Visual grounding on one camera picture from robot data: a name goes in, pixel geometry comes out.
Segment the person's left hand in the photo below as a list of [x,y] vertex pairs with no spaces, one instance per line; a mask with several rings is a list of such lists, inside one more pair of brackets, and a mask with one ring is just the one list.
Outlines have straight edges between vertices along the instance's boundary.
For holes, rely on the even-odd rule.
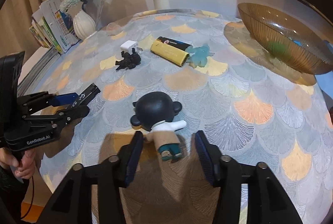
[[21,160],[17,160],[15,156],[13,156],[7,149],[1,148],[0,152],[0,161],[1,167],[4,169],[10,169],[11,167],[15,167],[16,170],[14,175],[16,178],[20,179],[30,179],[33,177],[35,169],[36,169],[36,150],[31,149],[25,151]]

